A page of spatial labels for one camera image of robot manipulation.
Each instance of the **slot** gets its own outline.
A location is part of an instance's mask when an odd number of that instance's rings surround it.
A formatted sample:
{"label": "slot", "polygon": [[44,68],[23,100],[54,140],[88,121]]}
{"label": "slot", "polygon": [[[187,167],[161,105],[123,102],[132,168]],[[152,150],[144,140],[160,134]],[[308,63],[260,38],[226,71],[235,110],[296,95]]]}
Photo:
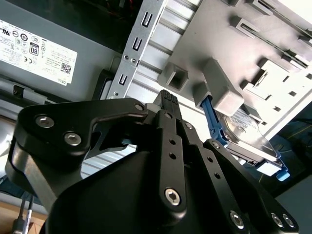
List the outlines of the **slot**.
{"label": "slot", "polygon": [[269,100],[272,97],[272,95],[268,95],[267,98],[265,99],[266,101]]}
{"label": "slot", "polygon": [[280,112],[280,110],[281,110],[281,108],[279,108],[279,107],[277,107],[277,106],[275,106],[273,109],[274,109],[275,111],[277,111],[277,112]]}
{"label": "slot", "polygon": [[297,95],[297,93],[295,93],[294,91],[291,91],[291,92],[289,93],[289,95],[294,97],[294,96]]}
{"label": "slot", "polygon": [[13,86],[13,95],[18,98],[23,98],[24,95],[24,89],[22,87],[19,87],[17,85]]}
{"label": "slot", "polygon": [[283,82],[285,83],[288,80],[289,77],[286,77],[285,79],[283,79]]}
{"label": "slot", "polygon": [[125,76],[124,74],[122,74],[119,79],[119,84],[125,85],[127,78],[128,76]]}
{"label": "slot", "polygon": [[136,37],[135,42],[133,43],[132,49],[134,49],[135,51],[138,51],[140,46],[142,43],[142,39],[139,39],[138,37]]}
{"label": "slot", "polygon": [[145,14],[144,14],[144,18],[143,18],[143,21],[142,21],[142,26],[144,26],[144,27],[148,27],[148,25],[150,24],[150,22],[151,22],[151,19],[152,19],[152,16],[153,16],[153,14],[148,14],[148,12],[145,12]]}

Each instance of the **cable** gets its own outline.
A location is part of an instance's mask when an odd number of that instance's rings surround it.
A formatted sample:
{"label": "cable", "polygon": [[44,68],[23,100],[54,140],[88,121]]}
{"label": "cable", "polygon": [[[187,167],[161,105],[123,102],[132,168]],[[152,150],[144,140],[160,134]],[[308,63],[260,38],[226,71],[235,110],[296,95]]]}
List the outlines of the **cable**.
{"label": "cable", "polygon": [[296,133],[292,134],[292,135],[289,136],[287,139],[290,139],[290,138],[294,137],[295,135],[297,135],[297,134],[299,134],[299,133],[301,133],[301,132],[307,130],[307,129],[310,128],[310,127],[312,127],[312,125],[309,125],[309,126],[305,127],[304,129],[300,130],[299,132],[296,132]]}
{"label": "cable", "polygon": [[262,174],[262,175],[261,175],[261,177],[260,177],[260,180],[258,181],[258,183],[260,183],[260,181],[262,180],[262,178],[263,178],[263,175],[264,175],[264,174]]}
{"label": "cable", "polygon": [[31,213],[32,213],[32,208],[33,208],[33,204],[34,204],[34,199],[35,197],[32,195],[30,198],[30,202],[28,205],[28,212],[27,212],[27,216],[26,216],[26,220],[25,220],[25,224],[23,227],[23,233],[22,234],[28,234],[28,229],[29,229],[29,224],[30,224],[30,219],[31,219]]}
{"label": "cable", "polygon": [[281,154],[283,154],[283,153],[288,153],[288,152],[291,152],[291,151],[293,151],[293,150],[284,150],[284,151],[279,151]]}

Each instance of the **blue latch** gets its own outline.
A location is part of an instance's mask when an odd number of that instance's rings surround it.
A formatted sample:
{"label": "blue latch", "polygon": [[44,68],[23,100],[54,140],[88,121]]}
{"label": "blue latch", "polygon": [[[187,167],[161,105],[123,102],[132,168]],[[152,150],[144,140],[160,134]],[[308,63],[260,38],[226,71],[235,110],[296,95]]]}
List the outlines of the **blue latch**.
{"label": "blue latch", "polygon": [[211,105],[210,98],[211,98],[210,96],[206,97],[203,100],[201,107],[204,109],[204,112],[205,112],[211,138],[219,141],[224,147],[227,147],[228,141],[224,136],[222,125],[219,122],[218,117],[216,116],[215,110],[213,109]]}

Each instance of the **black cable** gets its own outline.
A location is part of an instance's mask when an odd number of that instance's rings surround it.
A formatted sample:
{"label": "black cable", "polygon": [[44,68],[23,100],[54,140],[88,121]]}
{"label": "black cable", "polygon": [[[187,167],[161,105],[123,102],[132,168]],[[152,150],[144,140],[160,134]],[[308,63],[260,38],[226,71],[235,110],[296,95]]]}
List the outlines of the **black cable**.
{"label": "black cable", "polygon": [[33,208],[34,199],[35,199],[35,196],[32,195],[30,198],[30,201],[29,201],[29,206],[28,206],[29,210],[32,210],[32,208]]}

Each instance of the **metal surface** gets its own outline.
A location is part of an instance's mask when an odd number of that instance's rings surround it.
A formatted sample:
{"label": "metal surface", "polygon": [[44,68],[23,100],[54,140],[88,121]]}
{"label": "metal surface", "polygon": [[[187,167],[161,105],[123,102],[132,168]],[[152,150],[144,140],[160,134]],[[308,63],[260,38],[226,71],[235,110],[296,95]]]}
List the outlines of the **metal surface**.
{"label": "metal surface", "polygon": [[170,202],[171,205],[177,206],[180,204],[180,196],[174,189],[166,189],[165,195],[167,200]]}
{"label": "metal surface", "polygon": [[237,228],[239,229],[244,228],[243,220],[241,219],[241,217],[239,217],[239,215],[235,211],[230,212],[230,217],[231,217],[232,222],[235,224],[235,226],[237,226]]}
{"label": "metal surface", "polygon": [[41,128],[52,128],[54,121],[48,116],[39,116],[36,118],[36,124]]}
{"label": "metal surface", "polygon": [[71,146],[77,146],[81,143],[81,137],[77,133],[66,133],[64,140]]}
{"label": "metal surface", "polygon": [[291,219],[290,219],[286,214],[283,214],[283,218],[284,218],[284,220],[286,221],[286,223],[287,223],[291,228],[294,228],[293,222],[291,221]]}
{"label": "metal surface", "polygon": [[279,219],[279,217],[276,214],[271,213],[271,217],[272,217],[274,223],[276,223],[278,227],[281,227],[281,228],[283,227],[282,221]]}
{"label": "metal surface", "polygon": [[278,155],[272,145],[259,131],[255,120],[239,109],[232,117],[220,118],[224,134],[232,144],[250,151],[269,161],[277,161]]}
{"label": "metal surface", "polygon": [[144,0],[142,2],[106,99],[126,97],[132,79],[137,72],[137,66],[166,3],[166,0]]}

